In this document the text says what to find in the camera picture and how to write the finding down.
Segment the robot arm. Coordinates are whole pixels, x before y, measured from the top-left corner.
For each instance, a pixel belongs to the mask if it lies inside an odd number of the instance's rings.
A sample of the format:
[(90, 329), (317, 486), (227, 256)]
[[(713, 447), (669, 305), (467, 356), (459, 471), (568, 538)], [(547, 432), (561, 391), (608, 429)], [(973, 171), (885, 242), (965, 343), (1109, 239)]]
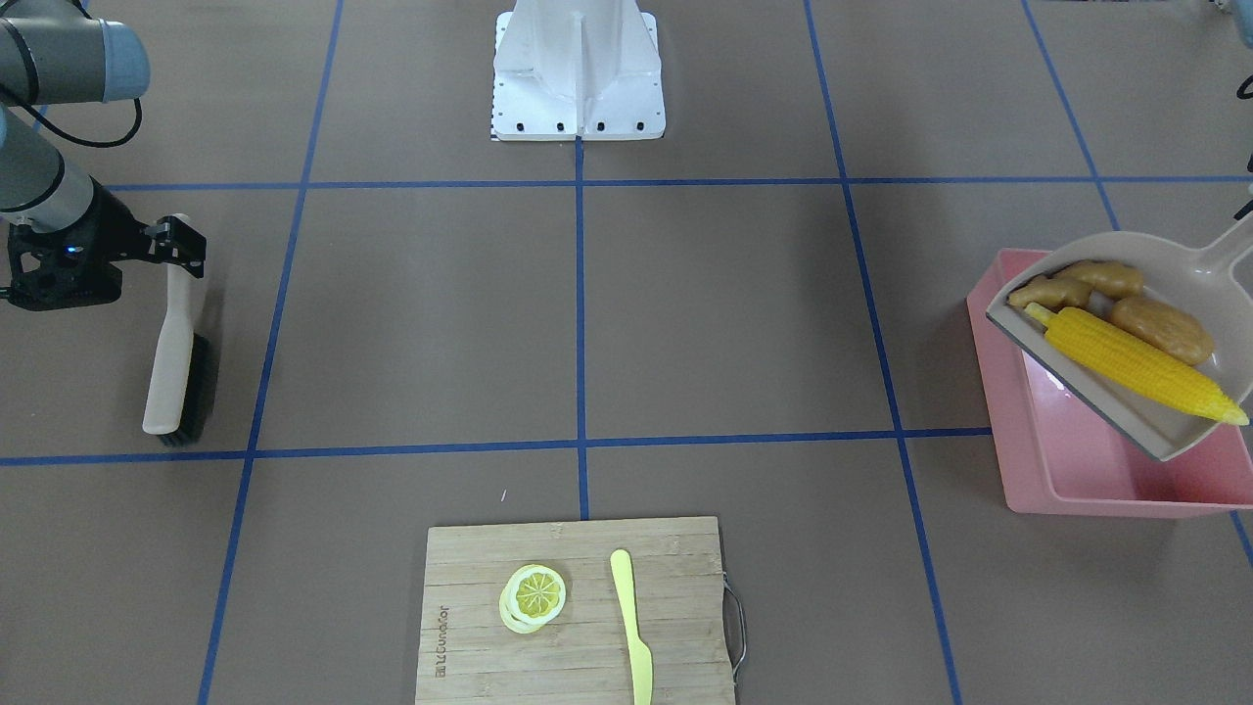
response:
[[(10, 247), (18, 275), (61, 269), (75, 277), (117, 260), (205, 275), (200, 232), (178, 215), (154, 225), (137, 220), (50, 142), (56, 135), (74, 147), (124, 147), (142, 125), (149, 86), (152, 58), (127, 23), (94, 18), (80, 1), (3, 4), (3, 218), (18, 235)], [(120, 138), (71, 135), (40, 114), (41, 106), (113, 101), (134, 111)]]

